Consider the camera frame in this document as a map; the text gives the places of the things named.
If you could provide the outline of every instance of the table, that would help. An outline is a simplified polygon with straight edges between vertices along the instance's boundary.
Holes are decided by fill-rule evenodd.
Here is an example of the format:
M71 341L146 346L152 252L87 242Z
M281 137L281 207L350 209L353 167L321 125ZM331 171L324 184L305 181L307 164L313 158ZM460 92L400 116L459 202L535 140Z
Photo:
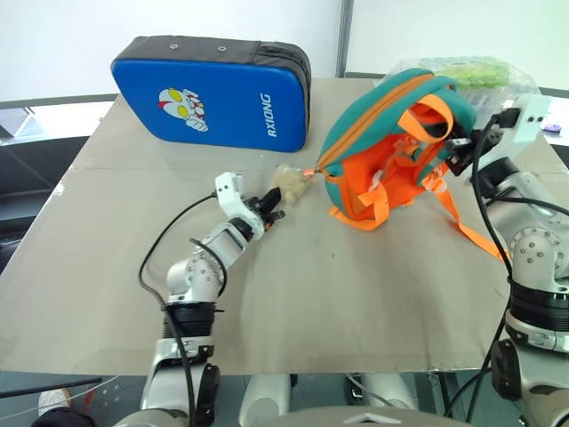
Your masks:
M261 195L281 163L312 166L337 116L371 80L315 79L297 153L160 141L118 97L0 277L0 367L144 375L162 315L137 269L163 226L239 171ZM567 170L542 137L517 160L567 205ZM463 220L482 231L472 189L448 178ZM505 269L452 226L430 194L374 232L326 214L321 178L229 270L211 362L223 374L478 367L508 296ZM148 271L168 268L223 221L214 201L180 221Z

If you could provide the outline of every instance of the fluffy toy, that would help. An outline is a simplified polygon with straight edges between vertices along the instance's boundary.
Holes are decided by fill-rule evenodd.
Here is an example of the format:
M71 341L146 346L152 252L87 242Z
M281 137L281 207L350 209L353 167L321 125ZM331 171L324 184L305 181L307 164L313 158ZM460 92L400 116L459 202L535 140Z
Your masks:
M285 203L294 205L310 185L310 181L310 177L302 169L290 165L279 165L276 168L271 188L280 188Z

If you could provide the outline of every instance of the zipper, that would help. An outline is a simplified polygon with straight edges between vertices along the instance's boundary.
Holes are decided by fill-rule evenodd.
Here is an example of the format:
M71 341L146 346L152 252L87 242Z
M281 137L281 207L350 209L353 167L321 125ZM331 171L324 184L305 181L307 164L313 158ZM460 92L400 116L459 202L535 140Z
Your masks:
M386 96L384 96L380 101L376 102L370 109L368 109L363 116L361 116L357 121L357 126L355 128L350 127L338 141L336 141L321 157L318 159L317 165L319 169L325 171L324 166L329 165L333 160L338 158L343 154L350 146L352 137L360 136L365 129L369 126L365 126L369 118L377 118L377 116L386 109L389 104L398 101L404 95L408 94L410 91L415 89L417 86L423 82L433 78L432 74L426 74L423 76L414 77L412 80L399 85L397 88L392 89Z
M283 58L283 56L285 56L287 59L291 60L296 65L301 67L302 73L304 73L305 77L308 75L308 70L306 69L302 57L294 52L286 50L285 48L269 47L261 45L257 49L257 54L263 56L270 56L272 58Z

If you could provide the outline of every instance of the backpack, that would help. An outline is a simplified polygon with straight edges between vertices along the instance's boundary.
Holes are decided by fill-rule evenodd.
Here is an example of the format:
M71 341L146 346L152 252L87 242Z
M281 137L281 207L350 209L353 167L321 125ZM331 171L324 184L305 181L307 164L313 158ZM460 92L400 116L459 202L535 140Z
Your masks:
M334 207L329 214L360 230L384 223L392 209L432 192L458 229L500 259L493 242L461 223L443 176L445 140L454 126L467 134L476 112L450 77L412 68L356 100L338 118L317 161L316 172Z

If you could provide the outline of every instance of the cartoon character print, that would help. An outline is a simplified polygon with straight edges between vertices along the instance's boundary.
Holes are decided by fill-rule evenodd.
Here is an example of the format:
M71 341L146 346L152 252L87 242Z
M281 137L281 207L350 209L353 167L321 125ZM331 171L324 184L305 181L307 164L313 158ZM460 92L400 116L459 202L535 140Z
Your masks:
M164 89L158 95L158 107L164 109L170 116L186 120L186 125L199 132L206 132L204 104L197 93L188 89L178 91L173 88Z

